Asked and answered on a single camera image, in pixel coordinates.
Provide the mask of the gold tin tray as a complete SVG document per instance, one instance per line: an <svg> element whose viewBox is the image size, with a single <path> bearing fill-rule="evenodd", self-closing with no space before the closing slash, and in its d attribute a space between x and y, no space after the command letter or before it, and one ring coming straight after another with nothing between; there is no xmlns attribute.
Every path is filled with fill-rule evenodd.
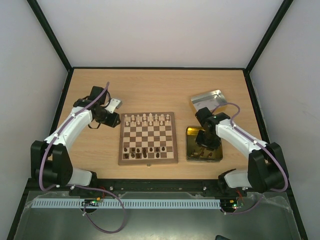
<svg viewBox="0 0 320 240"><path fill-rule="evenodd" d="M196 143L199 126L188 126L185 133L186 160L188 162L218 163L223 159L222 145L215 150L208 150Z"/></svg>

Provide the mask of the wooden chessboard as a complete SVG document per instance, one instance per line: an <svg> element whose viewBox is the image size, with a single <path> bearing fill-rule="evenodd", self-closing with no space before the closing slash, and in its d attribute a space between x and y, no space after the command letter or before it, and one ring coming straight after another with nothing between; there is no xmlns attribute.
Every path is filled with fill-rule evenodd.
<svg viewBox="0 0 320 240"><path fill-rule="evenodd" d="M173 112L123 113L120 115L120 120L118 152L120 166L150 166L179 162ZM147 148L147 158L143 158L143 148ZM159 158L156 158L156 153L160 153ZM136 154L140 154L141 158L137 159Z"/></svg>

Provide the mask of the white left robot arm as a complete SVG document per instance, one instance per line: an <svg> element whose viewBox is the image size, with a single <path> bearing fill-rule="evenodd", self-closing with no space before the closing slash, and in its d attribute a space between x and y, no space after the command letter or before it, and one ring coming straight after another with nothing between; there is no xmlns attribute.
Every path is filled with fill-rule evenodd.
<svg viewBox="0 0 320 240"><path fill-rule="evenodd" d="M107 87L93 86L90 95L76 100L70 114L45 140L30 147L31 176L42 191L61 186L89 186L94 172L73 166L69 150L84 130L95 121L98 125L116 127L121 123L116 110L122 101L112 98Z"/></svg>

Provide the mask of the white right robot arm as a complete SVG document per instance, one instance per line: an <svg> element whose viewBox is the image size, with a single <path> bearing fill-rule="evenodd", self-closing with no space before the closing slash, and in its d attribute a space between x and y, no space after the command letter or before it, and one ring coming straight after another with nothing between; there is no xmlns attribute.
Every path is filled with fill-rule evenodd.
<svg viewBox="0 0 320 240"><path fill-rule="evenodd" d="M213 114L204 107L196 112L195 117L202 127L195 139L197 145L214 151L225 140L248 160L247 170L232 169L219 175L218 191L222 195L229 196L236 188L253 189L261 194L287 190L289 176L279 144L253 137L223 112Z"/></svg>

